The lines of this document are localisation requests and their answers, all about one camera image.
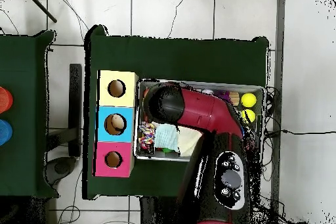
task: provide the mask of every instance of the stacked boxes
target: stacked boxes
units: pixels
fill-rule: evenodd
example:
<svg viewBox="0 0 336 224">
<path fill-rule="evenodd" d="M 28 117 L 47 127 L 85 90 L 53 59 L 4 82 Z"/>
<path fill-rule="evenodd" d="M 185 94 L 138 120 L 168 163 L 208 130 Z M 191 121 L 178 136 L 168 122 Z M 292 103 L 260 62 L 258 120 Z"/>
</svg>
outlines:
<svg viewBox="0 0 336 224">
<path fill-rule="evenodd" d="M 94 176 L 131 174 L 137 81 L 133 72 L 98 71 Z"/>
</svg>

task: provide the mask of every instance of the cloth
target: cloth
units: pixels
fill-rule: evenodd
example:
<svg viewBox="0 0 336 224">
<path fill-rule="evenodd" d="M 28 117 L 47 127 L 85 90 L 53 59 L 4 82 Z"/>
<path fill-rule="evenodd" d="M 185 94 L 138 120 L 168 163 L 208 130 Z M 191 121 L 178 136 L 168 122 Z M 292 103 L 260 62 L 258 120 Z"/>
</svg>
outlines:
<svg viewBox="0 0 336 224">
<path fill-rule="evenodd" d="M 201 138 L 202 133 L 189 127 L 178 127 L 180 133 L 178 134 L 178 148 L 180 149 L 180 156 L 191 156 L 194 148 Z"/>
<path fill-rule="evenodd" d="M 179 152 L 179 133 L 174 125 L 159 124 L 155 131 L 155 148 L 168 148 Z"/>
</svg>

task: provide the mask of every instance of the green tablecloth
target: green tablecloth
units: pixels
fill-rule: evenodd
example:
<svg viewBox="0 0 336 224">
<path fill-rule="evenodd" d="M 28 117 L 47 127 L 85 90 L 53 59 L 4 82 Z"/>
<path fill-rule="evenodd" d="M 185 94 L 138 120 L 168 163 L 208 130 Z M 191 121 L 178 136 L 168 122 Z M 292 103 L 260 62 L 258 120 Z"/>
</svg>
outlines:
<svg viewBox="0 0 336 224">
<path fill-rule="evenodd" d="M 93 177 L 95 136 L 96 72 L 119 70 L 135 72 L 140 78 L 175 79 L 245 85 L 266 84 L 268 41 L 229 39 L 153 39 L 145 37 L 107 37 L 103 26 L 94 26 L 85 37 L 85 119 L 84 139 L 89 131 L 89 146 L 83 149 L 85 171 L 83 195 L 176 196 L 185 162 L 136 160 L 130 178 Z"/>
<path fill-rule="evenodd" d="M 0 114 L 13 129 L 0 146 L 0 195 L 54 197 L 43 177 L 46 148 L 45 55 L 54 32 L 34 37 L 0 35 L 0 86 L 13 95 L 10 110 Z"/>
</svg>

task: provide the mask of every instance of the colorful toy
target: colorful toy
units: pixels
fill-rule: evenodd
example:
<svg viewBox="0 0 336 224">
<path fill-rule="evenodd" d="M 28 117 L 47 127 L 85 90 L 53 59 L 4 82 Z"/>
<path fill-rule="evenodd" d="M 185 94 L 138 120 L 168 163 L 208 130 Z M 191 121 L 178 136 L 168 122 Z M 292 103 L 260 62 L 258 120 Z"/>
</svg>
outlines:
<svg viewBox="0 0 336 224">
<path fill-rule="evenodd" d="M 243 110 L 241 112 L 241 116 L 243 118 L 244 123 L 249 123 L 249 121 L 246 118 L 246 114 L 247 114 L 247 117 L 248 117 L 249 121 L 251 123 L 253 123 L 255 121 L 255 113 L 254 113 L 254 111 L 252 111 L 251 109 L 245 109 L 245 110 Z"/>
<path fill-rule="evenodd" d="M 220 99 L 224 99 L 224 100 L 228 101 L 233 106 L 239 105 L 240 98 L 239 98 L 239 93 L 237 93 L 237 92 L 216 91 L 215 96 L 219 97 Z"/>
<path fill-rule="evenodd" d="M 252 93 L 243 94 L 241 97 L 241 103 L 248 108 L 251 108 L 257 102 L 257 98 Z"/>
<path fill-rule="evenodd" d="M 151 123 L 142 122 L 138 128 L 142 132 L 142 137 L 138 138 L 141 149 L 153 154 L 154 147 L 152 145 L 155 137 L 155 126 Z"/>
<path fill-rule="evenodd" d="M 0 120 L 0 146 L 12 137 L 12 127 L 5 120 Z"/>
<path fill-rule="evenodd" d="M 210 89 L 204 89 L 201 91 L 202 93 L 205 93 L 207 95 L 213 95 L 213 90 L 210 90 Z"/>
<path fill-rule="evenodd" d="M 134 165 L 135 89 L 133 72 L 99 70 L 98 119 L 93 175 L 129 177 Z"/>
<path fill-rule="evenodd" d="M 12 94 L 0 87 L 0 114 L 7 111 L 13 104 Z"/>
</svg>

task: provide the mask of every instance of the yellow ball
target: yellow ball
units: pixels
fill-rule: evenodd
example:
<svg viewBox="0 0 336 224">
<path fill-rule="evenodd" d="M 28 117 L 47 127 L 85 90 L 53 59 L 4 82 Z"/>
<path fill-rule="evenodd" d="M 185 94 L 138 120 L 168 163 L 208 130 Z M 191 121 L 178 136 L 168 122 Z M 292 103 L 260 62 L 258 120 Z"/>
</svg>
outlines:
<svg viewBox="0 0 336 224">
<path fill-rule="evenodd" d="M 244 123 L 249 123 L 249 121 L 246 118 L 245 112 L 247 113 L 247 117 L 249 118 L 249 121 L 251 123 L 253 123 L 255 121 L 255 113 L 254 111 L 250 110 L 250 109 L 245 109 L 241 112 L 241 116 L 243 118 L 243 122 Z"/>
<path fill-rule="evenodd" d="M 255 103 L 257 102 L 257 98 L 255 97 L 254 94 L 252 93 L 246 93 L 243 94 L 243 96 L 241 97 L 241 103 L 245 106 L 245 107 L 252 107 L 253 105 L 255 105 Z"/>
</svg>

